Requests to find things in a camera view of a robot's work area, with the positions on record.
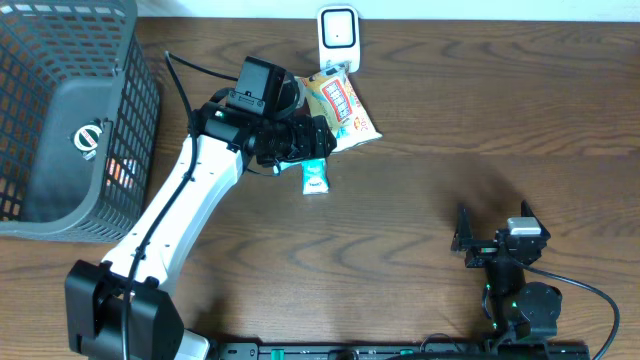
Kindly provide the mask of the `green tissue pack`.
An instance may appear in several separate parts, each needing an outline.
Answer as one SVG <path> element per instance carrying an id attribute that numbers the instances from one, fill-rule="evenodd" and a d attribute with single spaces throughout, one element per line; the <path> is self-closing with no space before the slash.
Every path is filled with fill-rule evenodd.
<path id="1" fill-rule="evenodd" d="M 327 179 L 327 163 L 324 158 L 304 161 L 303 172 L 303 194 L 316 195 L 329 192 L 329 181 Z"/>

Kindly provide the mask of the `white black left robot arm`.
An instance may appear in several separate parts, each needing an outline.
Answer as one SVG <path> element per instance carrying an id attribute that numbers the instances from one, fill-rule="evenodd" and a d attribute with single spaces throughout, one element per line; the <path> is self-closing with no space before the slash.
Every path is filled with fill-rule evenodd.
<path id="1" fill-rule="evenodd" d="M 192 114 L 173 170 L 130 232 L 98 265 L 77 261 L 65 280 L 70 349 L 89 359 L 208 359 L 216 344 L 185 327 L 173 301 L 182 267 L 215 207 L 256 161 L 326 158 L 326 119 L 283 119 L 214 102 Z"/>

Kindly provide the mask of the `orange tissue pack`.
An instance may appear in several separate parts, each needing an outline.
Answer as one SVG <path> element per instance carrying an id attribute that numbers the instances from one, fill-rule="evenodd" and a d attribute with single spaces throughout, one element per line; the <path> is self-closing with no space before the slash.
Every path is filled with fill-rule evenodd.
<path id="1" fill-rule="evenodd" d="M 135 187 L 134 176 L 137 171 L 137 161 L 134 159 L 123 159 L 121 163 L 111 158 L 107 162 L 106 186 L 110 187 L 113 182 L 118 183 L 125 189 Z"/>

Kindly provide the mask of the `yellow white snack bag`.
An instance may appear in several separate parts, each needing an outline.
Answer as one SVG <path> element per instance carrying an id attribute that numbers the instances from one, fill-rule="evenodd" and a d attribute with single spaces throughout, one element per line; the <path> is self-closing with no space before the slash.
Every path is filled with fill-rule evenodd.
<path id="1" fill-rule="evenodd" d="M 336 138 L 334 152 L 378 140 L 379 133 L 349 80 L 350 62 L 295 79 L 312 116 L 324 116 Z"/>

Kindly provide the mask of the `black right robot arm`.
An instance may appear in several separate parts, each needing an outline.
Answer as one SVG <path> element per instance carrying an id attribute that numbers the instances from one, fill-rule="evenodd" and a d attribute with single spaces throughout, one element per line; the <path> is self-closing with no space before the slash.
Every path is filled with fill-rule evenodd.
<path id="1" fill-rule="evenodd" d="M 521 214 L 509 218 L 491 240 L 475 238 L 467 209 L 458 207 L 451 249 L 465 253 L 466 267 L 485 271 L 482 307 L 494 324 L 488 340 L 493 352 L 511 344 L 543 343 L 557 334 L 561 292 L 542 282 L 528 282 L 524 274 L 550 238 L 526 202 L 521 203 Z"/>

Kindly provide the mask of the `mint green snack pouch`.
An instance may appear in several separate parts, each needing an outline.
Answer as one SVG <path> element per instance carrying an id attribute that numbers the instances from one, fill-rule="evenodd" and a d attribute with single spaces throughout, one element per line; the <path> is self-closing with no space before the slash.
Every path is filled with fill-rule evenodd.
<path id="1" fill-rule="evenodd" d="M 273 167 L 273 171 L 277 174 L 283 172 L 284 170 L 296 166 L 296 165 L 300 165 L 300 162 L 279 162 L 278 164 L 276 164 Z"/>

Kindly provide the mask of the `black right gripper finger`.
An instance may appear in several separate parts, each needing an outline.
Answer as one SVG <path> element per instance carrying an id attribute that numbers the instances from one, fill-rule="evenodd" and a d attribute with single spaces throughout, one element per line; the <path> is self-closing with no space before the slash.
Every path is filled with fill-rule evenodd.
<path id="1" fill-rule="evenodd" d="M 459 204 L 457 207 L 457 221 L 454 232 L 454 240 L 471 241 L 472 239 L 473 232 L 469 212 L 463 204 Z"/>
<path id="2" fill-rule="evenodd" d="M 537 227 L 540 229 L 541 233 L 547 233 L 548 232 L 546 227 L 539 220 L 539 218 L 535 215 L 535 213 L 533 212 L 531 206 L 529 205 L 529 203 L 526 200 L 522 200 L 521 201 L 521 204 L 520 204 L 520 215 L 522 217 L 533 218 L 535 220 L 536 224 L 537 224 Z"/>

